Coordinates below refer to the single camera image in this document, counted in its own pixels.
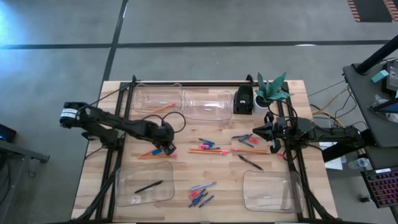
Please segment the wooden table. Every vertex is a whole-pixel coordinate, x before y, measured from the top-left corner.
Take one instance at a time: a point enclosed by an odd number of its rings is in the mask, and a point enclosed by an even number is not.
[[[290,93],[293,93],[292,104],[298,116],[312,119],[310,105],[302,80],[288,81]],[[101,97],[117,90],[120,82],[104,82]],[[195,90],[203,93],[230,91],[232,94],[237,87],[184,87],[184,90]],[[114,113],[117,94],[99,102],[98,107]],[[271,110],[277,112],[276,105]],[[129,119],[141,119],[144,115],[130,110]],[[177,147],[176,159],[150,159],[139,160],[137,156],[143,152],[153,149],[149,142],[140,141],[130,136],[126,139],[124,146],[122,169],[128,170],[132,167],[169,161],[174,170],[175,195],[171,200],[154,202],[128,207],[116,206],[114,222],[287,222],[296,221],[295,213],[277,212],[251,212],[243,205],[242,186],[243,174],[247,170],[255,170],[249,164],[239,160],[236,154],[229,153],[226,156],[208,154],[190,154],[188,149],[199,145],[198,138],[212,140],[222,149],[230,147],[247,148],[231,136],[252,133],[252,129],[264,125],[264,115],[241,115],[234,114],[227,125],[208,125],[190,123],[181,133],[175,135],[174,144]],[[170,118],[167,120],[175,130],[181,127],[181,118]],[[256,136],[259,144],[255,149],[269,151],[270,143]],[[89,143],[87,153],[101,147],[99,141]],[[330,214],[337,217],[335,203],[331,194],[328,176],[323,163],[322,154],[318,149],[308,147],[303,150],[305,166],[307,168],[310,188],[328,210]],[[73,207],[72,218],[78,217],[94,199],[101,185],[106,150],[103,149],[90,156],[84,163],[81,173],[80,184]],[[259,164],[264,171],[287,172],[287,162],[276,155],[248,155],[248,159]],[[217,184],[208,188],[209,194],[214,199],[205,207],[188,208],[188,190],[190,187],[217,181]],[[104,217],[108,201],[104,206]]]

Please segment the red striped marking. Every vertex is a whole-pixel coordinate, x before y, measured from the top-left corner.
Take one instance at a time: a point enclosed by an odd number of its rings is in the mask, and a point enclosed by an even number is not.
[[[398,9],[397,9],[396,5],[394,4],[394,2],[391,0],[383,0],[383,2],[386,5],[386,7],[390,13],[392,22],[397,22],[398,21]]]
[[[356,22],[361,22],[361,18],[359,18],[358,11],[356,10],[354,1],[347,0],[347,2],[348,2],[349,9],[351,10],[351,13],[353,14],[354,20]]]

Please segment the concrete floor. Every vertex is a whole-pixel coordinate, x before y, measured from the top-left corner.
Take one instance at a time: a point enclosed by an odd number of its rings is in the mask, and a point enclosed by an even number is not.
[[[110,44],[121,3],[1,1],[0,44]],[[385,40],[397,28],[355,22],[345,0],[130,0],[119,42]],[[379,47],[117,49],[109,79],[135,74],[143,80],[242,80],[257,72],[273,79],[287,72],[314,93],[342,80],[344,65],[361,62]],[[26,175],[18,186],[6,223],[69,219],[87,142],[80,130],[61,128],[58,119],[64,101],[97,99],[108,54],[109,49],[0,50],[0,123],[18,131],[18,145],[51,155],[48,164],[31,162],[37,176]],[[311,96],[310,102],[323,106],[344,87]],[[350,100],[344,111],[352,106]],[[356,109],[341,121],[362,119]],[[395,223],[388,209],[358,203],[358,194],[366,193],[359,172],[329,173],[340,218]]]

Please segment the clear plastic bin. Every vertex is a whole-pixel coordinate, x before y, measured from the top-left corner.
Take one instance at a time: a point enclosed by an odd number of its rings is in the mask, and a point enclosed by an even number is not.
[[[296,172],[248,170],[243,174],[243,201],[250,211],[300,213],[304,200],[300,176]]]
[[[183,115],[197,121],[227,121],[232,117],[232,94],[201,93],[187,90],[184,93]]]
[[[173,85],[146,85],[143,83],[134,87],[132,108],[142,114],[161,114],[182,109],[182,86]]]
[[[163,180],[159,185],[134,192]],[[116,204],[119,207],[170,200],[174,196],[173,167],[170,162],[119,169],[116,174]]]

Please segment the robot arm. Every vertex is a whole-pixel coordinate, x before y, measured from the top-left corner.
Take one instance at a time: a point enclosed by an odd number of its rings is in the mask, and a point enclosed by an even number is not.
[[[60,124],[64,128],[83,128],[82,135],[87,139],[98,137],[106,147],[113,147],[118,143],[118,130],[125,131],[136,139],[151,142],[162,149],[167,155],[174,152],[174,130],[171,125],[162,120],[162,124],[146,120],[124,119],[99,108],[82,102],[66,102],[63,105]]]
[[[264,118],[265,125],[253,129],[254,134],[274,143],[271,146],[271,153],[279,151],[280,141],[278,139],[288,139],[292,144],[299,145],[305,145],[308,142],[340,142],[358,149],[363,145],[361,133],[353,126],[321,128],[305,118],[297,118],[295,126],[288,126],[284,117],[277,118],[275,124],[272,124],[273,120],[274,116],[268,112]]]

